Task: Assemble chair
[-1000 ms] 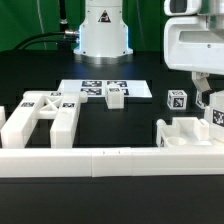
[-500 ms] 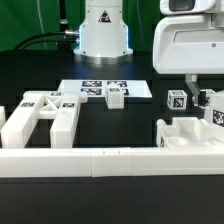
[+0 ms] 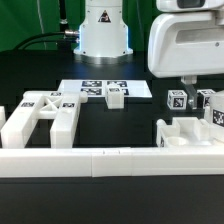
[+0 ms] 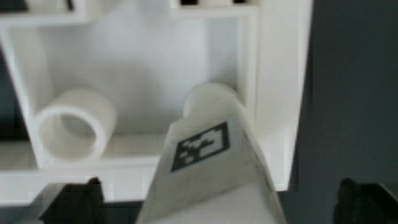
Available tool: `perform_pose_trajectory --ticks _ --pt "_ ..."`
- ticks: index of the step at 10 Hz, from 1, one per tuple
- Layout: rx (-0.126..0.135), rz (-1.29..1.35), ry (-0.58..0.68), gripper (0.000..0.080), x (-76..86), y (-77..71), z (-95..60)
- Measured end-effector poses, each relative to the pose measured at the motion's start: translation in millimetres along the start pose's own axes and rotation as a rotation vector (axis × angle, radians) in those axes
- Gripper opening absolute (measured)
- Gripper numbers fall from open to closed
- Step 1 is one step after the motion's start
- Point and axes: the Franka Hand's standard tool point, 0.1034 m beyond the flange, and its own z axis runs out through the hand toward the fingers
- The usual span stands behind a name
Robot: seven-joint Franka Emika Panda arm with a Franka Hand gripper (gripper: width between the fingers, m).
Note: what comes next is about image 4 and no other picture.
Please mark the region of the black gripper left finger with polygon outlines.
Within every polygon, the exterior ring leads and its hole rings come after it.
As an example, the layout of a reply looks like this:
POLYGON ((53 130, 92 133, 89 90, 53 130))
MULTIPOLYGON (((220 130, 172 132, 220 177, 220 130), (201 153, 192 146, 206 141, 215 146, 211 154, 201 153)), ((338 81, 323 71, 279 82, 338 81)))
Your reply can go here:
POLYGON ((51 184, 41 193, 43 224, 107 224, 101 181, 92 177, 85 183, 51 184))

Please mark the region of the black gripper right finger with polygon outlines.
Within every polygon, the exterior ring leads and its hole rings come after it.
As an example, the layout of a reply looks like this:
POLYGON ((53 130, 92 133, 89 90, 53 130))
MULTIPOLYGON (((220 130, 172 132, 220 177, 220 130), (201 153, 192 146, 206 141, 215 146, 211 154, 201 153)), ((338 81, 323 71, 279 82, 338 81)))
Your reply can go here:
POLYGON ((398 201, 377 183, 339 183, 332 224, 398 224, 398 201))

